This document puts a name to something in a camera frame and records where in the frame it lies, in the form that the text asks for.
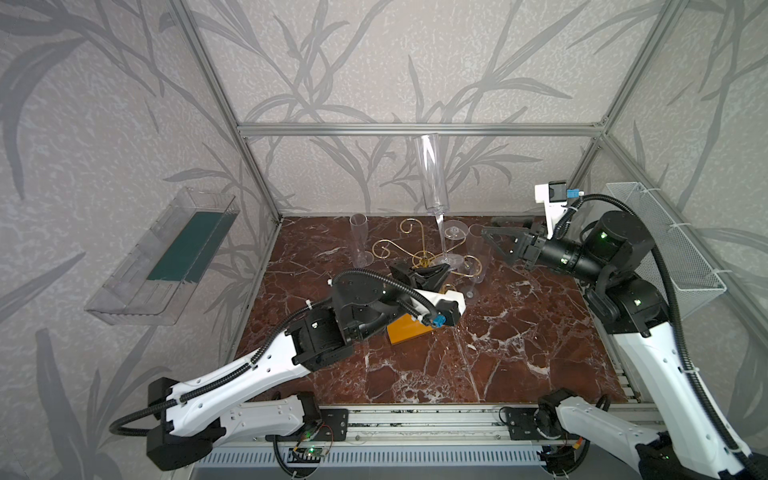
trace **gold glass holder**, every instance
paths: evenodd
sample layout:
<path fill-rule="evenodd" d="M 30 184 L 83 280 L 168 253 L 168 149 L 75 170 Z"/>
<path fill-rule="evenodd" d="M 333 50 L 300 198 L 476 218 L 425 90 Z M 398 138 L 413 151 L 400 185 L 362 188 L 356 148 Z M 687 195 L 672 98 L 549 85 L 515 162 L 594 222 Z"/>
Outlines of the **gold glass holder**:
<path fill-rule="evenodd" d="M 421 250 L 419 250 L 416 253 L 411 253 L 408 250 L 406 250 L 403 247 L 401 247 L 400 245 L 398 245 L 397 243 L 393 242 L 392 240 L 389 240 L 389 239 L 385 238 L 385 239 L 379 240 L 379 241 L 377 241 L 377 242 L 375 242 L 373 244 L 373 246 L 371 247 L 371 253 L 373 253 L 373 256 L 376 257 L 376 258 L 380 258 L 382 260 L 387 259 L 387 258 L 389 258 L 390 255 L 392 255 L 392 251 L 389 249 L 389 247 L 390 246 L 394 246 L 398 250 L 402 251 L 404 254 L 406 254 L 409 257 L 411 257 L 411 263 L 413 264 L 414 267 L 421 267 L 421 268 L 423 268 L 425 266 L 429 266 L 429 264 L 438 255 L 435 255 L 434 253 L 432 253 L 432 252 L 427 250 L 426 237 L 425 237 L 425 234 L 424 234 L 424 224 L 421 222 L 421 220 L 416 219 L 416 218 L 406 218 L 405 220 L 400 222 L 400 225 L 398 225 L 398 229 L 402 233 L 408 235 L 408 234 L 410 234 L 413 231 L 413 224 L 414 224 L 414 222 L 418 223 L 419 227 L 421 228 L 421 232 L 422 232 L 422 249 Z M 457 243 L 453 247 L 451 247 L 448 250 L 446 250 L 446 253 L 450 253 L 452 250 L 454 250 L 459 245 L 462 245 L 466 241 L 467 241 L 467 239 L 465 237 L 465 238 L 462 239 L 461 242 Z M 376 248 L 377 247 L 380 249 L 379 253 L 376 252 Z M 470 277 L 470 278 L 474 277 L 474 276 L 480 275 L 480 273 L 482 273 L 482 269 L 483 269 L 483 266 L 482 266 L 482 263 L 480 262 L 480 260 L 478 260 L 477 257 L 473 257 L 472 255 L 464 255 L 464 261 L 465 262 L 467 261 L 467 259 L 472 259 L 475 262 L 477 262 L 477 264 L 478 264 L 478 271 L 477 272 L 475 272 L 472 275 L 470 275 L 468 273 L 460 273 L 460 272 L 457 272 L 455 270 L 451 270 L 451 273 L 453 273 L 454 275 L 466 276 L 466 277 Z"/>

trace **wallpaper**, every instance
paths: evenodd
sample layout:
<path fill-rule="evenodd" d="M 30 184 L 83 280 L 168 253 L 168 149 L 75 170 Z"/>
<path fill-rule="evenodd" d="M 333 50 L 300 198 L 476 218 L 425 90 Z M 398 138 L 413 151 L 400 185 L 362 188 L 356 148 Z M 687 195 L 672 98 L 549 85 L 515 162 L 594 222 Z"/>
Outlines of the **wallpaper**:
<path fill-rule="evenodd" d="M 599 121 L 663 3 L 189 1 L 240 122 L 344 123 Z M 444 138 L 452 210 L 527 210 L 587 140 Z M 419 202 L 410 139 L 250 141 L 287 214 Z"/>
<path fill-rule="evenodd" d="M 109 423 L 226 358 L 274 231 L 163 2 L 0 2 L 0 478 L 158 478 Z M 83 309 L 183 186 L 241 212 L 175 326 Z"/>
<path fill-rule="evenodd" d="M 768 308 L 768 2 L 691 2 L 611 132 Z M 768 352 L 724 300 L 685 320 L 694 362 L 768 448 Z"/>

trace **gold wire rack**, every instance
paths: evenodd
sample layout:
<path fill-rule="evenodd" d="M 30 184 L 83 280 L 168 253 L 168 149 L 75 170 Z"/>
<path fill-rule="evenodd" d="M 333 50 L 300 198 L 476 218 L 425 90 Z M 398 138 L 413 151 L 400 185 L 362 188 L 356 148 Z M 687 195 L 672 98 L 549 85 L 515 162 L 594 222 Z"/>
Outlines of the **gold wire rack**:
<path fill-rule="evenodd" d="M 412 262 L 413 266 L 416 266 L 416 267 L 429 266 L 432 263 L 432 261 L 435 258 L 437 258 L 437 256 L 440 255 L 441 253 L 434 254 L 434 253 L 432 253 L 432 252 L 427 250 L 426 237 L 425 237 L 425 234 L 424 234 L 424 224 L 421 222 L 421 220 L 416 219 L 416 218 L 406 218 L 405 220 L 400 222 L 400 225 L 398 226 L 398 229 L 402 233 L 408 235 L 408 234 L 413 232 L 414 223 L 418 223 L 419 227 L 421 228 L 421 232 L 422 232 L 422 249 L 421 250 L 419 250 L 416 253 L 411 253 L 408 250 L 402 248 L 397 243 L 393 242 L 392 240 L 385 238 L 385 239 L 379 240 L 379 241 L 377 241 L 377 242 L 375 242 L 373 244 L 373 246 L 371 247 L 371 253 L 373 253 L 373 256 L 376 257 L 376 258 L 380 258 L 380 259 L 387 259 L 387 258 L 389 258 L 392 255 L 392 251 L 389 249 L 389 247 L 390 246 L 394 246 L 398 250 L 402 251 L 405 255 L 408 255 L 409 257 L 411 257 L 411 262 Z M 461 242 L 459 242 L 456 245 L 454 245 L 453 247 L 447 249 L 445 251 L 445 253 L 450 253 L 451 251 L 455 250 L 456 247 L 461 246 L 466 241 L 467 241 L 467 239 L 465 237 L 465 238 L 462 239 Z M 477 268 L 474 269 L 474 268 L 472 268 L 471 266 L 468 265 L 467 271 L 472 272 L 472 273 L 463 273 L 463 272 L 458 272 L 456 270 L 451 270 L 451 273 L 453 273 L 454 275 L 465 276 L 465 277 L 468 277 L 468 278 L 472 278 L 474 276 L 479 276 L 482 273 L 482 269 L 483 269 L 483 265 L 480 262 L 480 260 L 477 257 L 474 257 L 472 255 L 464 255 L 463 257 L 464 257 L 464 262 L 465 263 L 469 264 L 469 262 L 472 261 L 472 262 L 477 264 Z"/>

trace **wall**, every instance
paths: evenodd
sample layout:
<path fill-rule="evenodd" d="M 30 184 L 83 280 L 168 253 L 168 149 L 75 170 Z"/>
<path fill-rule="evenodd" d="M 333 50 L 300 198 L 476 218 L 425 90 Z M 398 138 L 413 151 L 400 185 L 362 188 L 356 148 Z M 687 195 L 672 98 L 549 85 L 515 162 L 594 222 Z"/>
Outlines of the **wall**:
<path fill-rule="evenodd" d="M 689 2 L 611 132 L 768 307 L 768 2 Z M 751 446 L 768 448 L 768 352 L 725 299 L 685 319 L 694 362 Z"/>
<path fill-rule="evenodd" d="M 663 3 L 189 1 L 240 122 L 353 123 L 599 121 Z M 283 212 L 419 208 L 405 138 L 250 141 Z M 588 139 L 443 142 L 452 210 L 491 213 L 535 207 Z"/>
<path fill-rule="evenodd" d="M 108 424 L 227 354 L 274 226 L 163 2 L 0 3 L 0 478 L 158 478 Z M 88 298 L 182 186 L 241 212 L 175 326 Z"/>

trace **gray floor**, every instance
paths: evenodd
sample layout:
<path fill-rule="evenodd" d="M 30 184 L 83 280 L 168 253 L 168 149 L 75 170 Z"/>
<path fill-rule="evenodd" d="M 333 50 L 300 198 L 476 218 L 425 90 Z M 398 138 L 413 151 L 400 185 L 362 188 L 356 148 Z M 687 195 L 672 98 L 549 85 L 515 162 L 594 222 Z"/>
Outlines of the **gray floor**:
<path fill-rule="evenodd" d="M 605 450 L 592 445 L 587 458 L 572 480 L 601 478 L 605 480 L 639 480 L 640 476 Z M 287 480 L 279 468 L 196 468 L 191 480 Z M 401 467 L 401 468 L 321 468 L 312 480 L 383 480 L 384 478 L 418 478 L 419 480 L 545 480 L 552 478 L 539 467 Z"/>

